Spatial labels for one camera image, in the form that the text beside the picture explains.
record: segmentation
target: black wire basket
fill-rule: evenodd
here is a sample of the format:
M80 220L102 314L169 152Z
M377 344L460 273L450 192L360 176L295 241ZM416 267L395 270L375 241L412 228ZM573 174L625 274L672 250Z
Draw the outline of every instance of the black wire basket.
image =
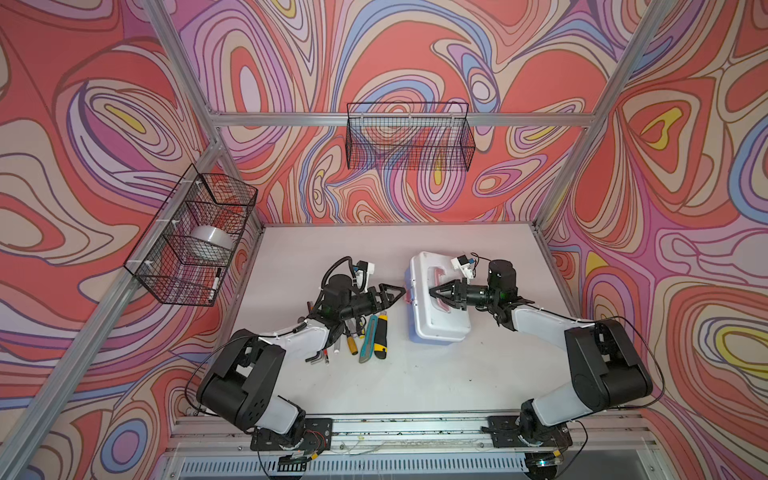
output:
M160 303L214 305L257 194L227 175L198 173L139 267L126 268Z
M350 170L464 170L475 154L465 102L350 102Z

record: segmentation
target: white toolbox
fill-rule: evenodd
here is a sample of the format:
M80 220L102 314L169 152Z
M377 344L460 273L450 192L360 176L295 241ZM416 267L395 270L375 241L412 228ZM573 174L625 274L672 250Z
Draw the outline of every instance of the white toolbox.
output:
M461 342L469 333L469 312L445 305L429 296L429 289L451 280L463 278L454 270L451 258L437 253L421 252L411 259L406 271L410 338L417 343L448 345Z

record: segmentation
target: mounting plate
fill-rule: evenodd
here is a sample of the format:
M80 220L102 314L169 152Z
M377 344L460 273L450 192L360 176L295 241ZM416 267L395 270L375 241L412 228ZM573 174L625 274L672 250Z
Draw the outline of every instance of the mounting plate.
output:
M331 435L333 434L333 419L321 418L321 419L304 419L304 429L313 430L319 432L320 435L326 441L324 449L331 448ZM264 429L258 435L254 433L250 437L250 449L252 451L258 450L259 452L291 452L292 450L284 449L280 446L278 438L280 436L276 433ZM317 437L309 432L304 433L304 437L297 447L297 449L303 449L303 445L316 445Z
M510 447L529 447L518 436L517 415L500 415L488 417L488 427L492 429L490 432L493 446L497 449L506 449ZM557 449L564 449L573 445L571 440L571 433L568 429L563 432L561 429L555 429L552 431L552 438L542 443L542 447L555 447Z

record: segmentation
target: colorful swirl backdrop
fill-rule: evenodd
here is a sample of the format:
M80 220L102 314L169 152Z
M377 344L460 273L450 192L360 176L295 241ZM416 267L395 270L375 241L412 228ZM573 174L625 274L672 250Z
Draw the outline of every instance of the colorful swirl backdrop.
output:
M592 111L644 0L165 0L218 111L462 99ZM586 316L635 322L685 478L765 478L768 6L681 0L547 230ZM343 128L223 132L271 223L531 220L578 131L476 127L468 173L349 172ZM141 0L0 0L0 439L207 141ZM220 302L139 292L29 478L151 476Z
M582 313L659 359L681 478L768 475L767 78L767 3L678 2L549 219Z
M350 101L589 112L644 0L178 2L215 111L346 111ZM231 127L267 223L529 221L576 128L477 127L468 173L350 172L345 128Z
M207 146L141 2L0 2L0 441ZM146 478L215 307L140 290L25 478Z

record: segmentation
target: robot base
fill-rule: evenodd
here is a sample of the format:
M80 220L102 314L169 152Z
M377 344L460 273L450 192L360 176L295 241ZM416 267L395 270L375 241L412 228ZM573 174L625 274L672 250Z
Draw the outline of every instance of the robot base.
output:
M567 428L553 427L548 432L547 438L541 440L540 445L532 445L530 442L525 442L520 438L520 427L518 426L518 419L520 417L515 415L510 416L490 416L488 417L488 429L487 432L491 435L493 446L497 449L506 449L511 447L530 447L530 446L543 446L543 447L555 447L557 449L566 449L573 445L571 440L571 433Z
M317 437L307 430L313 430L314 432L318 432L323 436L325 439L325 445L323 445L324 450L331 448L333 419L304 419L304 436L301 438L300 443L296 449L301 449L304 444L317 445ZM250 439L250 449L254 452L256 450L259 452L289 452L292 449L291 446L286 447L285 436L267 429L254 433Z

